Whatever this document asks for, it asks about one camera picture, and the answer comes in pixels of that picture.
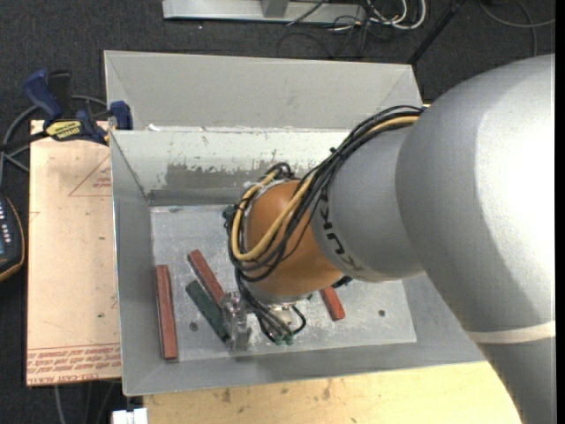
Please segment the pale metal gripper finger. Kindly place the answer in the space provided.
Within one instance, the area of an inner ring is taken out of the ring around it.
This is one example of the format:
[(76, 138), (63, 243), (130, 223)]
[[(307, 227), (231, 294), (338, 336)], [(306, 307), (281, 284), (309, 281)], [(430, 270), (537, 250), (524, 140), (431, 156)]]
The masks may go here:
[(222, 318), (225, 325), (245, 324), (245, 300), (239, 291), (229, 291), (222, 297)]
[(243, 352), (248, 349), (252, 329), (247, 323), (247, 314), (234, 315), (230, 326), (230, 347), (233, 352)]

